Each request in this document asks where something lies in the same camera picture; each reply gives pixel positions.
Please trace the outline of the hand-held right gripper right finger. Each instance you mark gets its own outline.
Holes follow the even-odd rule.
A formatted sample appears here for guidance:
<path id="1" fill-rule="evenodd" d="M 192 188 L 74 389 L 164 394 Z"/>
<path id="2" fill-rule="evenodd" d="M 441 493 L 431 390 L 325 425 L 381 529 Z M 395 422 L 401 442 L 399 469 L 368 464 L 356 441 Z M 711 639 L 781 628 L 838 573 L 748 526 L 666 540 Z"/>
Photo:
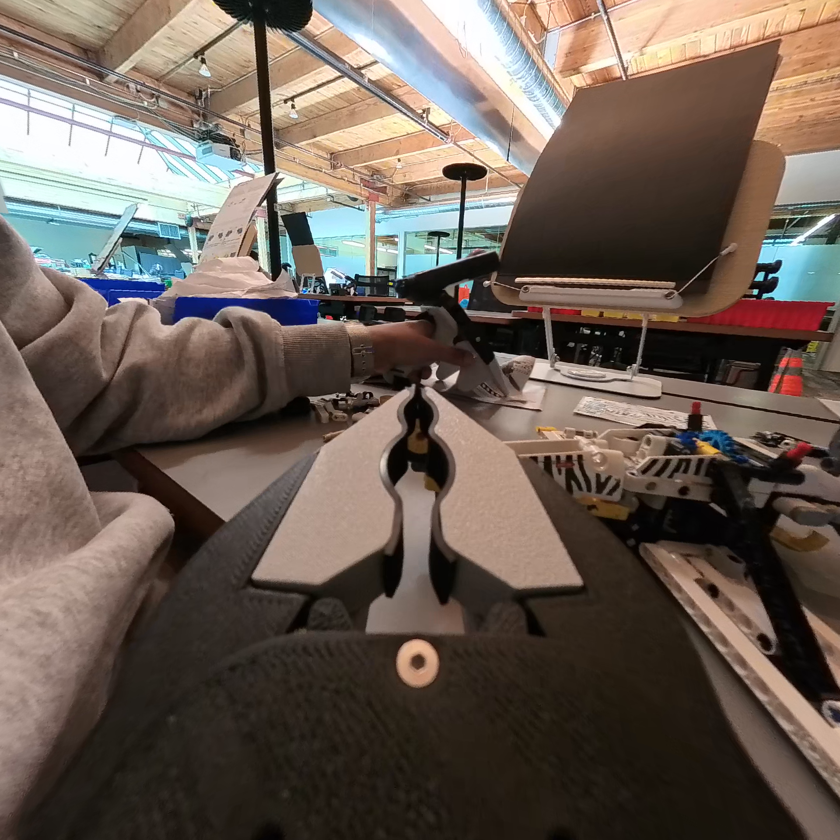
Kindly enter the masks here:
<path id="1" fill-rule="evenodd" d="M 436 391 L 418 388 L 435 493 L 429 576 L 445 604 L 580 592 L 584 582 L 513 449 Z"/>

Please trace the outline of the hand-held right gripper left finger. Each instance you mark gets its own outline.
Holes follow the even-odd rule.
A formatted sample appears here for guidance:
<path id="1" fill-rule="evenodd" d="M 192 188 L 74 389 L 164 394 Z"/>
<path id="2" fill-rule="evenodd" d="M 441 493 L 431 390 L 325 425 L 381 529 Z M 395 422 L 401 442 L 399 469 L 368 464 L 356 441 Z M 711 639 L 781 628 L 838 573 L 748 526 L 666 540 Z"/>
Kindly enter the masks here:
<path id="1" fill-rule="evenodd" d="M 325 444 L 252 574 L 315 597 L 392 595 L 402 573 L 402 501 L 387 471 L 414 388 Z"/>

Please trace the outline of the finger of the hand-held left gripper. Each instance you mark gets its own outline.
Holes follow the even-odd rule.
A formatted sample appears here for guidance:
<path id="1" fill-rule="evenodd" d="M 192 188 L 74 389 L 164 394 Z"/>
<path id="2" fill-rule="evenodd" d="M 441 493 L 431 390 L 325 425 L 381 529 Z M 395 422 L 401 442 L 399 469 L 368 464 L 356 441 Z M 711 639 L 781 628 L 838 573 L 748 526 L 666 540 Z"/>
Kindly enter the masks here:
<path id="1" fill-rule="evenodd" d="M 477 400 L 520 400 L 526 383 L 526 360 L 475 360 L 461 367 L 439 364 L 435 370 L 435 390 Z"/>

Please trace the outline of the lego instruction booklet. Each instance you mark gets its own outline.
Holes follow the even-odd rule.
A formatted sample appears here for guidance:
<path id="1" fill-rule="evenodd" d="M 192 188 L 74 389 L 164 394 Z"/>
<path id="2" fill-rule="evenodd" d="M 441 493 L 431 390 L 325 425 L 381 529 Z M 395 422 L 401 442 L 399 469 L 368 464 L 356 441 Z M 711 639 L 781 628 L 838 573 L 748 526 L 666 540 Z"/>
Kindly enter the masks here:
<path id="1" fill-rule="evenodd" d="M 451 393 L 443 393 L 441 394 L 447 396 L 450 399 L 460 399 L 462 401 L 470 401 L 473 403 L 484 403 L 491 406 L 507 406 L 507 407 L 514 407 L 514 408 L 521 408 L 524 410 L 529 411 L 541 411 L 543 398 L 545 394 L 545 386 L 540 385 L 539 383 L 533 381 L 531 379 L 531 374 L 534 371 L 534 367 L 536 364 L 536 359 L 529 355 L 510 355 L 509 353 L 497 353 L 495 355 L 495 359 L 500 363 L 507 362 L 509 360 L 526 360 L 527 361 L 527 383 L 524 386 L 522 399 L 520 400 L 477 400 L 473 397 L 467 395 L 457 395 Z M 435 389 L 435 370 L 437 368 L 437 364 L 432 367 L 432 372 L 428 378 L 424 381 L 424 383 L 428 386 L 431 386 Z"/>

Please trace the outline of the black lego wheel yellow hub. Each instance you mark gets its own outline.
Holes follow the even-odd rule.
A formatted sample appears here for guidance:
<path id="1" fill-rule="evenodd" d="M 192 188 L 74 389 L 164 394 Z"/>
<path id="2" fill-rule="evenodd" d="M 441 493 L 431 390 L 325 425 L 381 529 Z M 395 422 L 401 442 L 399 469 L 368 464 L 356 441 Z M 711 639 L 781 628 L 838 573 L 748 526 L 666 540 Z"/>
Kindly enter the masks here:
<path id="1" fill-rule="evenodd" d="M 435 494 L 446 488 L 452 468 L 445 448 L 432 435 L 434 407 L 420 391 L 410 395 L 397 414 L 404 433 L 387 453 L 385 473 L 395 487 L 411 470 L 423 475 L 424 487 Z"/>

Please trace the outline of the zebra striped lego model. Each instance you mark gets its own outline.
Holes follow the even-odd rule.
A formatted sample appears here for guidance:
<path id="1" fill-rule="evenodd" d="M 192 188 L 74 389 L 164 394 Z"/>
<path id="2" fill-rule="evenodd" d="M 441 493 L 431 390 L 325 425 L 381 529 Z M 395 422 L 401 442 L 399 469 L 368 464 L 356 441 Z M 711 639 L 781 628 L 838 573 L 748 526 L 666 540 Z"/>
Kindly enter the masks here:
<path id="1" fill-rule="evenodd" d="M 688 419 L 507 445 L 636 552 L 837 794 L 838 435 L 782 450 Z"/>

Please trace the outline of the person's left forearm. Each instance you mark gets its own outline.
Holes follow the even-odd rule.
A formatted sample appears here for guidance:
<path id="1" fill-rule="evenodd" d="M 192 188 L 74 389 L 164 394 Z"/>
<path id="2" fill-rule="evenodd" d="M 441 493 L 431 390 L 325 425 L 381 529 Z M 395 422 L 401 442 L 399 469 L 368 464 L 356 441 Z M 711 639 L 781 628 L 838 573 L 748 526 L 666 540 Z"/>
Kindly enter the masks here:
<path id="1" fill-rule="evenodd" d="M 78 455 L 192 440 L 351 384 L 346 326 L 283 327 L 242 308 L 166 326 L 139 314 L 103 359 L 99 394 L 66 432 Z"/>

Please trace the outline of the pile of small lego pieces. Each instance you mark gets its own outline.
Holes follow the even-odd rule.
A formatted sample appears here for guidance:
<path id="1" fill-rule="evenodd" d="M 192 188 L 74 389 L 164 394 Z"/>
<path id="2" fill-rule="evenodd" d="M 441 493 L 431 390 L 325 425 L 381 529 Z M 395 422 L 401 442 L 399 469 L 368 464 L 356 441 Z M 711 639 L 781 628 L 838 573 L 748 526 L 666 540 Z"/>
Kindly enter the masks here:
<path id="1" fill-rule="evenodd" d="M 344 392 L 309 398 L 310 408 L 321 424 L 355 423 L 390 400 L 392 394 L 377 395 L 371 391 Z"/>

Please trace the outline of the person's left hand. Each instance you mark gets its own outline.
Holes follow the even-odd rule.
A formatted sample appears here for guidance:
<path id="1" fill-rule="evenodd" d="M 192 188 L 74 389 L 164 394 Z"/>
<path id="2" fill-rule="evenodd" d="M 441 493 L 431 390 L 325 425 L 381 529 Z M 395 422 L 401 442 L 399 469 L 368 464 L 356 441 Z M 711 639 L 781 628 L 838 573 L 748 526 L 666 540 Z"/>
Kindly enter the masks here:
<path id="1" fill-rule="evenodd" d="M 432 364 L 465 368 L 474 363 L 467 350 L 438 342 L 434 326 L 423 320 L 386 322 L 367 329 L 373 352 L 373 373 L 383 375 L 397 368 L 425 371 Z"/>

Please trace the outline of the zebra sticker sheet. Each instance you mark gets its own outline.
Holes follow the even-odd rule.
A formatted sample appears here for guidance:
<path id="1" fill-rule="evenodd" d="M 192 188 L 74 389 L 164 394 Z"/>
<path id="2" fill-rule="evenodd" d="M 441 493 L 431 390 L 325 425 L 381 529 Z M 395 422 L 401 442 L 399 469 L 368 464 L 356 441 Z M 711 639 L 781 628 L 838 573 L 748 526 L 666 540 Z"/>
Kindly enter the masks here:
<path id="1" fill-rule="evenodd" d="M 677 429 L 687 429 L 689 417 L 685 412 L 672 411 L 649 405 L 611 401 L 595 396 L 583 397 L 574 408 L 574 414 L 629 427 L 658 424 Z"/>

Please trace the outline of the white crumpled paper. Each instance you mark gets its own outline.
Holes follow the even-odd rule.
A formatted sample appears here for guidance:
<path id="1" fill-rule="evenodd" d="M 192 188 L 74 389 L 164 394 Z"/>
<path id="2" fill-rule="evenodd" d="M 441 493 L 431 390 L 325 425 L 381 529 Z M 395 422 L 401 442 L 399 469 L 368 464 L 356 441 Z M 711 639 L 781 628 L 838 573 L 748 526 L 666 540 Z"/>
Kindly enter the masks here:
<path id="1" fill-rule="evenodd" d="M 251 257 L 225 257 L 203 261 L 185 278 L 173 280 L 157 301 L 183 297 L 268 299 L 297 296 L 285 270 L 272 280 Z"/>

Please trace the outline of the long wooden desk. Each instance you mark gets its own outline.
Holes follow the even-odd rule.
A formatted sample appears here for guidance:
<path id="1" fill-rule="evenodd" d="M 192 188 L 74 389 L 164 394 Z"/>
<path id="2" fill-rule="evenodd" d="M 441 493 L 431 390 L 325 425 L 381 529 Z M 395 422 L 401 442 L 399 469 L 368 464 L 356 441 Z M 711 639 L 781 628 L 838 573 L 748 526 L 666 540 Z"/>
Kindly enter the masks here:
<path id="1" fill-rule="evenodd" d="M 596 318 L 586 317 L 582 315 L 557 313 L 550 313 L 549 318 L 552 322 L 582 324 L 584 326 L 593 328 L 641 329 L 643 326 L 642 319 L 603 317 Z M 707 324 L 688 321 L 667 322 L 649 320 L 647 322 L 647 325 L 649 329 L 657 331 L 667 331 L 676 333 L 726 334 L 739 336 L 743 338 L 758 338 L 776 341 L 785 340 L 805 343 L 830 343 L 835 338 L 835 334 L 833 332 L 827 331 L 752 328 L 743 327 L 739 325 L 732 326 L 726 324 Z"/>

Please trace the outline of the person's grey sweatshirt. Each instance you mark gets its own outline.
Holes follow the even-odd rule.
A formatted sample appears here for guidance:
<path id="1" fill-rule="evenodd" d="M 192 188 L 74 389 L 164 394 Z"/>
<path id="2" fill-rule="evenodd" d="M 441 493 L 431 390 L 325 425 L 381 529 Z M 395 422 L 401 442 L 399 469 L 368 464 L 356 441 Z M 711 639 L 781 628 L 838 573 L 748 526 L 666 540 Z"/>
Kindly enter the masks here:
<path id="1" fill-rule="evenodd" d="M 1 239 L 1 797 L 11 838 L 99 718 L 174 522 L 147 496 L 90 490 L 78 459 L 94 455 L 76 454 L 66 436 L 102 388 L 107 352 L 139 314 L 161 315 L 138 302 L 109 307 L 80 280 L 40 268 L 4 218 Z"/>

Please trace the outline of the red storage bin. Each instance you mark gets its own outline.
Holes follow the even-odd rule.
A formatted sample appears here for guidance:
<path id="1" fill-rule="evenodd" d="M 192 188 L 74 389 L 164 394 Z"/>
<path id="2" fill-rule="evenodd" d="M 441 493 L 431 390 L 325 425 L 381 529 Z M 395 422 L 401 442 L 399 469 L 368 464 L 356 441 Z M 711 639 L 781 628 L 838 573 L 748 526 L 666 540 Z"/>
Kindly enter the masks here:
<path id="1" fill-rule="evenodd" d="M 833 306 L 829 301 L 741 299 L 719 313 L 686 320 L 722 327 L 815 332 Z"/>

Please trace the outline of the orange traffic cone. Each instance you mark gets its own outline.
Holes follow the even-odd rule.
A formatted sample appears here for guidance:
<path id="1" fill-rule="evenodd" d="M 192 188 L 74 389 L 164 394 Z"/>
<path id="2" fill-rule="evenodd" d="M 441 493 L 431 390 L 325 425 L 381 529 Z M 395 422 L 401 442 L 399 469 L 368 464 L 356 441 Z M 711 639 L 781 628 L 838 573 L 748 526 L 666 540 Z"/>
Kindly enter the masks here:
<path id="1" fill-rule="evenodd" d="M 801 397 L 803 381 L 803 352 L 786 350 L 773 372 L 768 392 Z"/>

